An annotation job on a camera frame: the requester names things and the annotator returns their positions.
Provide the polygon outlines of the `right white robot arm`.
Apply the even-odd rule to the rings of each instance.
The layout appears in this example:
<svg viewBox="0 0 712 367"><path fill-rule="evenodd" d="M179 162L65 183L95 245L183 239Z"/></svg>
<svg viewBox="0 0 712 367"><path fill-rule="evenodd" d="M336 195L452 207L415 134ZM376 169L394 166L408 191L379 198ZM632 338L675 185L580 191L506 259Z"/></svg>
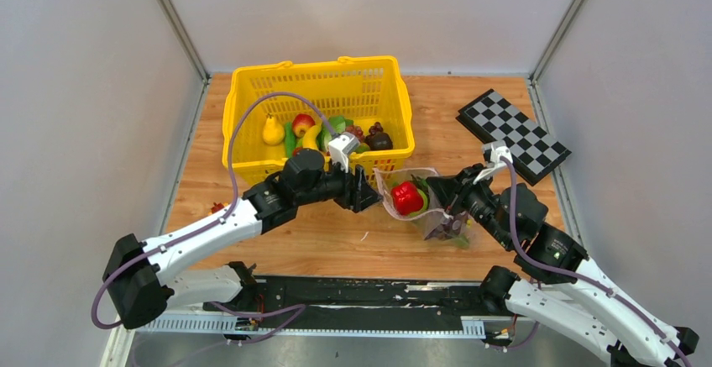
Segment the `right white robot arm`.
<svg viewBox="0 0 712 367"><path fill-rule="evenodd" d="M662 321L621 290L578 242L545 222L547 207L526 185L514 182L500 194L491 191L492 173L510 166L508 161L475 165L456 176L429 177L427 184L446 211L467 213L516 253L524 273L571 301L559 301L495 266L481 285L481 307L490 314L506 309L529 317L609 366L688 366L699 342L693 329Z"/></svg>

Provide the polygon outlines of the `green apple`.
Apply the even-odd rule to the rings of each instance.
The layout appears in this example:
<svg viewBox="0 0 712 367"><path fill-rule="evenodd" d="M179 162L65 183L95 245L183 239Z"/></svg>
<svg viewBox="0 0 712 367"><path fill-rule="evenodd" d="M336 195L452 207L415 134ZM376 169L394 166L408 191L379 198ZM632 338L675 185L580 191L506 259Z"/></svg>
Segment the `green apple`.
<svg viewBox="0 0 712 367"><path fill-rule="evenodd" d="M428 195L420 189L417 189L416 192L418 195L418 199L416 200L416 204L418 204L418 207L411 214L412 216L423 214L429 207Z"/></svg>

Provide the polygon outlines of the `red bell pepper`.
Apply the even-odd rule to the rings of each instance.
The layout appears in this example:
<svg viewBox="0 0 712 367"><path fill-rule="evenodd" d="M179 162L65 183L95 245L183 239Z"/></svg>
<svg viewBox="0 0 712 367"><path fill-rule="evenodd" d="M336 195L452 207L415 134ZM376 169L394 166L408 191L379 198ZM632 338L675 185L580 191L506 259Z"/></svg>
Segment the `red bell pepper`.
<svg viewBox="0 0 712 367"><path fill-rule="evenodd" d="M393 206L399 215L410 216L417 209L417 189L419 188L412 181L404 181L391 189Z"/></svg>

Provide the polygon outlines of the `clear zip top bag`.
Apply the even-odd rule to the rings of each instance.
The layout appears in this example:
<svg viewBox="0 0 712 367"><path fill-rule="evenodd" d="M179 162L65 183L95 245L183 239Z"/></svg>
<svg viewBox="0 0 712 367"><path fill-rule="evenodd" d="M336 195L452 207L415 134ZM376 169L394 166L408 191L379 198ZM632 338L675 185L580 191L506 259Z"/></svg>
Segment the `clear zip top bag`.
<svg viewBox="0 0 712 367"><path fill-rule="evenodd" d="M472 221L461 212L448 216L427 178L439 176L434 168L374 169L374 180L389 215L413 224L424 240L443 241L461 249L471 244Z"/></svg>

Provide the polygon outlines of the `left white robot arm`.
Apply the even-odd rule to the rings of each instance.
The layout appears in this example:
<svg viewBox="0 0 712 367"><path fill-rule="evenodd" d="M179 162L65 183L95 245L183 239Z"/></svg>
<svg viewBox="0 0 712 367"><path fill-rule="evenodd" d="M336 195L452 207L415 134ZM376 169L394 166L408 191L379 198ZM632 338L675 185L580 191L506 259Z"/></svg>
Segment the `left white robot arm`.
<svg viewBox="0 0 712 367"><path fill-rule="evenodd" d="M304 149L223 210L165 236L140 241L130 233L118 239L95 299L107 293L118 325L143 327L168 309L177 295L170 282L197 261L288 223L301 206L334 201L358 213L380 200L363 166L344 170L317 151Z"/></svg>

